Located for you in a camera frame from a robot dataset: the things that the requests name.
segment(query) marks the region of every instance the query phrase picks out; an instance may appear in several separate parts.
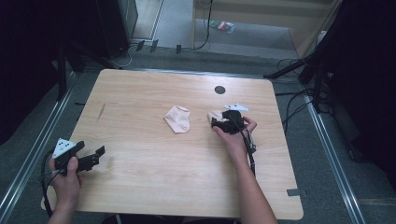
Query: metal rail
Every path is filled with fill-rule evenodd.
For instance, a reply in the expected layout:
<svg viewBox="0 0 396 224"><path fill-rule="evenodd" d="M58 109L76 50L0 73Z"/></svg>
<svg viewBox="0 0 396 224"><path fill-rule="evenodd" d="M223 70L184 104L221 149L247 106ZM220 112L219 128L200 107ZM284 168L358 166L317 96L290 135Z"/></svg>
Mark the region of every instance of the metal rail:
<svg viewBox="0 0 396 224"><path fill-rule="evenodd" d="M307 103L311 102L308 96L304 97ZM338 160L337 154L332 145L332 140L326 131L326 127L323 123L321 115L319 115L312 104L308 104L308 110L314 121L315 127L318 131L318 136L325 150L327 159L332 168L332 173L334 174L335 181L337 182L338 188L340 189L341 195L346 204L346 210L348 211L352 223L354 224L365 224L366 221L363 217L363 213L359 206L358 200L355 197L352 187L347 180L347 175L344 172L344 168L341 162Z"/></svg>

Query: hand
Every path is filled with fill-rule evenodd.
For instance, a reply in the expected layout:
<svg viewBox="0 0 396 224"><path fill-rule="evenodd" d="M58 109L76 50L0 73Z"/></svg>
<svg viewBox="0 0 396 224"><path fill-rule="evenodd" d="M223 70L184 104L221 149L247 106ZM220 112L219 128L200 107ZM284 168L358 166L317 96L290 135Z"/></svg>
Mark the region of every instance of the hand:
<svg viewBox="0 0 396 224"><path fill-rule="evenodd" d="M243 131L245 137L248 137L248 130L250 133L256 128L257 123L253 119L243 117L244 121L247 122L246 129ZM245 147L244 139L241 133L228 134L225 133L221 128L215 126L213 130L216 134L224 141L227 150L233 160L233 164L236 168L242 166L248 166L248 152Z"/></svg>
<svg viewBox="0 0 396 224"><path fill-rule="evenodd" d="M55 170L55 161L49 160L49 168ZM78 205L79 189L82 184L82 177L76 174L78 168L78 159L73 157L67 164L67 176L56 175L52 180L52 186L56 191L56 208L55 212L74 213Z"/></svg>

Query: black tape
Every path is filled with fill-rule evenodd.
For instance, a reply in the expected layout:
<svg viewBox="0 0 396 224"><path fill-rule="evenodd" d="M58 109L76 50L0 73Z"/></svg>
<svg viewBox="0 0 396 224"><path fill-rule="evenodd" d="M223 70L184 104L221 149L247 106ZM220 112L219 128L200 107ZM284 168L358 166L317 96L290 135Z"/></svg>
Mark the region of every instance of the black tape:
<svg viewBox="0 0 396 224"><path fill-rule="evenodd" d="M151 49L149 50L150 53L154 52L158 45L158 39L154 40L151 45Z"/></svg>
<svg viewBox="0 0 396 224"><path fill-rule="evenodd" d="M293 197L293 196L305 197L306 196L306 191L303 189L287 189L286 191L288 192L289 197Z"/></svg>
<svg viewBox="0 0 396 224"><path fill-rule="evenodd" d="M141 50L144 45L145 45L145 40L140 41L139 44L137 45L136 51Z"/></svg>
<svg viewBox="0 0 396 224"><path fill-rule="evenodd" d="M176 45L176 54L181 52L181 45Z"/></svg>

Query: small object on floor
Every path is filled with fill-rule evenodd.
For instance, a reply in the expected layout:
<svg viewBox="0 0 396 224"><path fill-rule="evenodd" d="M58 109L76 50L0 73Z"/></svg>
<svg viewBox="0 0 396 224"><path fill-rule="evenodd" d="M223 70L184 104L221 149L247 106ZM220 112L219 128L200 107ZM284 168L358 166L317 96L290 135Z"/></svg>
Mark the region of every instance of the small object on floor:
<svg viewBox="0 0 396 224"><path fill-rule="evenodd" d="M221 31L225 31L228 34L232 34L235 26L227 21L210 21L209 25Z"/></svg>
<svg viewBox="0 0 396 224"><path fill-rule="evenodd" d="M150 53L154 52L158 45L158 39L154 40L151 45L151 49L149 50Z"/></svg>
<svg viewBox="0 0 396 224"><path fill-rule="evenodd" d="M140 41L139 44L137 45L136 51L141 50L144 45L145 45L145 40Z"/></svg>
<svg viewBox="0 0 396 224"><path fill-rule="evenodd" d="M181 52L181 45L176 45L176 54Z"/></svg>

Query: forearm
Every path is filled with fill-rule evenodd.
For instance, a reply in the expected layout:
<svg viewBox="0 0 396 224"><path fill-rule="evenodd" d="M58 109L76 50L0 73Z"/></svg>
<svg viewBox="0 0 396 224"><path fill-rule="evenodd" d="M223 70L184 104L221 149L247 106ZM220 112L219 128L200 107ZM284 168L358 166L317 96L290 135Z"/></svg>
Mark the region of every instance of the forearm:
<svg viewBox="0 0 396 224"><path fill-rule="evenodd" d="M236 178L242 223L277 223L274 212L247 162L236 165Z"/></svg>
<svg viewBox="0 0 396 224"><path fill-rule="evenodd" d="M49 224L70 224L72 223L72 217L74 215L74 209L72 208L59 208L55 209L52 216L49 219Z"/></svg>

